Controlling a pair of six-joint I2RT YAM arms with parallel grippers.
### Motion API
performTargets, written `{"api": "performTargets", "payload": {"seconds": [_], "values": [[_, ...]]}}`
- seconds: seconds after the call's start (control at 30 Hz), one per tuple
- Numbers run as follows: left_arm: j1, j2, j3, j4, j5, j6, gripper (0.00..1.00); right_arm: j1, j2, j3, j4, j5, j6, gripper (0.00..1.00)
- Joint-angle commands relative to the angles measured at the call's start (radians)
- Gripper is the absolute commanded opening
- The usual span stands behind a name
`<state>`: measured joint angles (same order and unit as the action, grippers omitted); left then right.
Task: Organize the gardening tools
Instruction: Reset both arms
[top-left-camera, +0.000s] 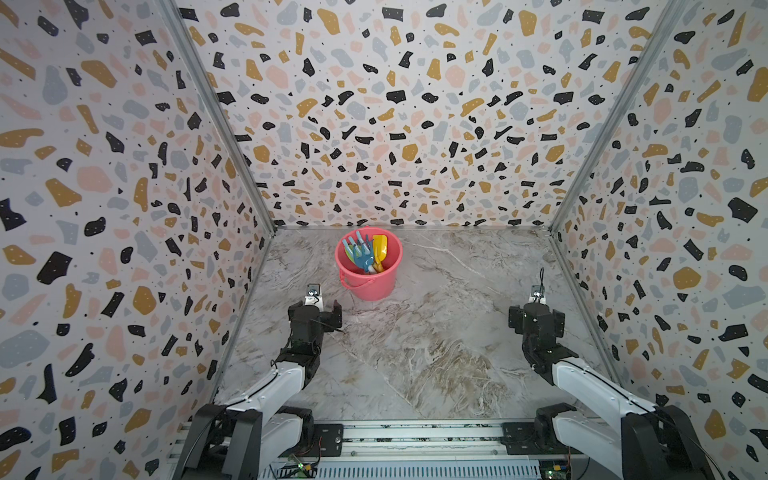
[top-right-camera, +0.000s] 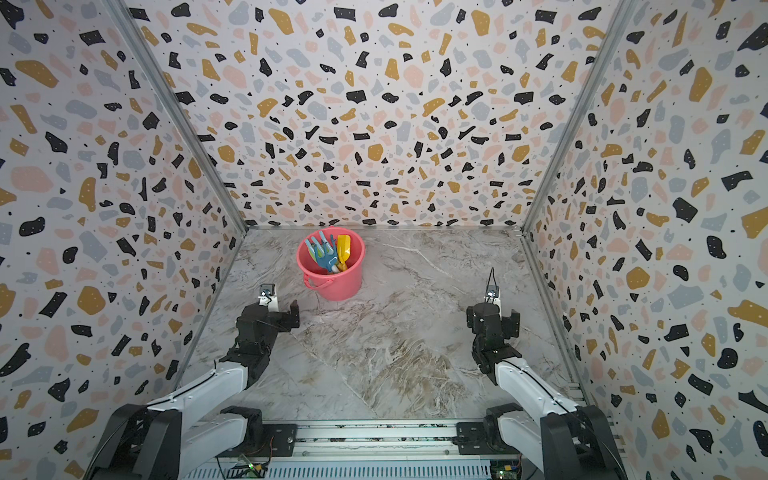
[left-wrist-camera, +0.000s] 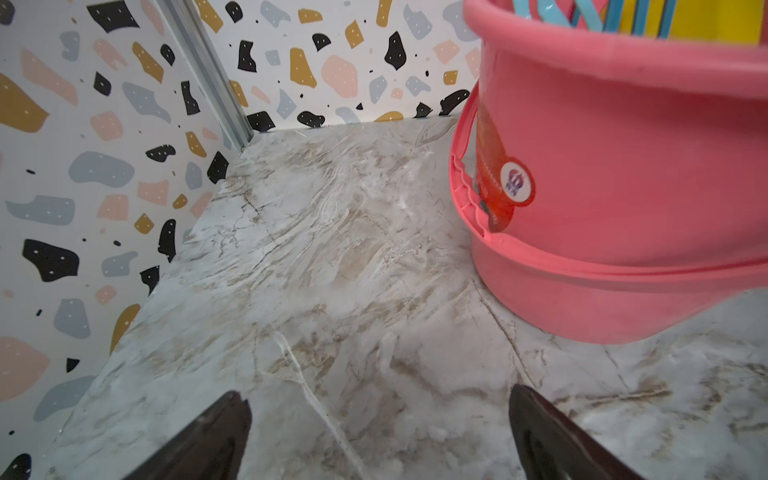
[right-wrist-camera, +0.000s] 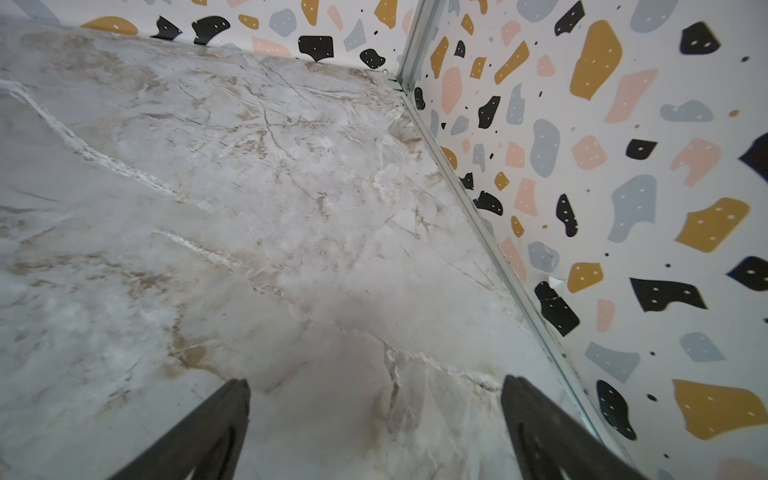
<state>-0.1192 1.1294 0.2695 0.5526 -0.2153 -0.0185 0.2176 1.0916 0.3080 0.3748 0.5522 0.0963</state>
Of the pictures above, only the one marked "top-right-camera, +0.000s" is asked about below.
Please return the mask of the small teal rake yellow handle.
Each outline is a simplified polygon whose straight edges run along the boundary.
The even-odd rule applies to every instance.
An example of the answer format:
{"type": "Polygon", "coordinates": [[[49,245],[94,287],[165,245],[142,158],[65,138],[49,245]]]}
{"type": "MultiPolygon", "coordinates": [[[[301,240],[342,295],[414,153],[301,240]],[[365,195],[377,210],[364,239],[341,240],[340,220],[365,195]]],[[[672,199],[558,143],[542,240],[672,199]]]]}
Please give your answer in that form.
{"type": "Polygon", "coordinates": [[[338,268],[337,253],[333,246],[332,249],[333,253],[329,257],[324,258],[323,264],[320,266],[325,268],[329,273],[339,273],[340,269],[338,268]]]}

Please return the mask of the light blue fork white handle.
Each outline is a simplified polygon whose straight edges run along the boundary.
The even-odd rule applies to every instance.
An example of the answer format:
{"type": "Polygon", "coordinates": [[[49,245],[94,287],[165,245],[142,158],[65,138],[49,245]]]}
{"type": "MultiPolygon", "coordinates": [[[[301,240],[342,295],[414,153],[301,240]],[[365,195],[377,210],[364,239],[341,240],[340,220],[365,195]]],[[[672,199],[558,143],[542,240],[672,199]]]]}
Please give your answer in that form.
{"type": "Polygon", "coordinates": [[[323,260],[333,253],[333,249],[325,234],[320,231],[316,235],[311,235],[305,240],[310,257],[318,264],[322,265],[323,260]]]}

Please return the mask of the yellow shovel yellow handle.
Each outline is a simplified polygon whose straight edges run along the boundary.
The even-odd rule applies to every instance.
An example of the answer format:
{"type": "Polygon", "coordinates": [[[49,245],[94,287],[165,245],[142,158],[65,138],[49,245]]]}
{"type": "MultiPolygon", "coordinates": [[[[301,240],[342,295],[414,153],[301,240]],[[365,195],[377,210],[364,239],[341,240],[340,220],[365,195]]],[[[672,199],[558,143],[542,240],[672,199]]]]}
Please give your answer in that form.
{"type": "Polygon", "coordinates": [[[351,255],[351,237],[349,235],[339,235],[336,238],[338,268],[346,271],[347,261],[351,255]]]}

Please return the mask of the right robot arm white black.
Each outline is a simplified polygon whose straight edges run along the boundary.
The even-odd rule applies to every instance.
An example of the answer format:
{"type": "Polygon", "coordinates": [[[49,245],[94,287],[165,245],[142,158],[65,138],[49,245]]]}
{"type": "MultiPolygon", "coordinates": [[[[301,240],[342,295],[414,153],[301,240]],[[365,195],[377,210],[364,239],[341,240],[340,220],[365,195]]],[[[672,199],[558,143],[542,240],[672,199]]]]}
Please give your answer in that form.
{"type": "Polygon", "coordinates": [[[515,450],[546,479],[625,479],[619,449],[606,415],[581,406],[538,374],[508,341],[519,336],[520,314],[501,314],[500,302],[466,309],[474,334],[472,358],[479,370],[513,398],[486,411],[486,444],[493,452],[515,450]]]}

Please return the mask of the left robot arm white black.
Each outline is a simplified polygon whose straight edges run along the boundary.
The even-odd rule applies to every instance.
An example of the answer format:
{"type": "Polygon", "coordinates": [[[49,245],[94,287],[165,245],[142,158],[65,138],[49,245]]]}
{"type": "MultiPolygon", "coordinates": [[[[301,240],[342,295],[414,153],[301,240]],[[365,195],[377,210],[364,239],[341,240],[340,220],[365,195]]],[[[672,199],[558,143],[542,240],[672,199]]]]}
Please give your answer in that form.
{"type": "Polygon", "coordinates": [[[276,339],[300,325],[300,309],[285,311],[260,297],[236,319],[232,347],[207,373],[147,404],[126,404],[109,418],[87,479],[181,479],[212,458],[271,455],[280,436],[260,410],[222,404],[258,382],[276,339]]]}

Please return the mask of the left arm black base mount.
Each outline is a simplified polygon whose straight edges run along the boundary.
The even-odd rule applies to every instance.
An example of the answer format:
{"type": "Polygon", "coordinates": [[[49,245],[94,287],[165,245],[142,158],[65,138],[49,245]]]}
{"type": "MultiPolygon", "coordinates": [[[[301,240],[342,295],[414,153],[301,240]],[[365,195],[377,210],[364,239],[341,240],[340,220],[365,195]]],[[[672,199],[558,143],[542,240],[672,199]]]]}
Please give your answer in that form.
{"type": "Polygon", "coordinates": [[[245,421],[243,438],[225,449],[221,456],[235,457],[291,457],[294,452],[298,426],[296,424],[265,423],[262,411],[256,408],[228,406],[219,412],[235,415],[245,421]]]}

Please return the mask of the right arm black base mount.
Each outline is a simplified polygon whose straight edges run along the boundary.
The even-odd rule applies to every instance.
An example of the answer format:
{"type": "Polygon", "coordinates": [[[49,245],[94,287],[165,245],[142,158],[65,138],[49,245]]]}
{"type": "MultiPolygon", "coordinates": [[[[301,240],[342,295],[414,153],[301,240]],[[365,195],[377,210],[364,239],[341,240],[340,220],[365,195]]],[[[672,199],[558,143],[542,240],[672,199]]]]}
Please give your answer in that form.
{"type": "Polygon", "coordinates": [[[459,422],[452,443],[460,455],[514,455],[519,451],[507,445],[501,438],[499,418],[506,413],[522,411],[517,403],[508,403],[486,410],[482,421],[459,422]]]}

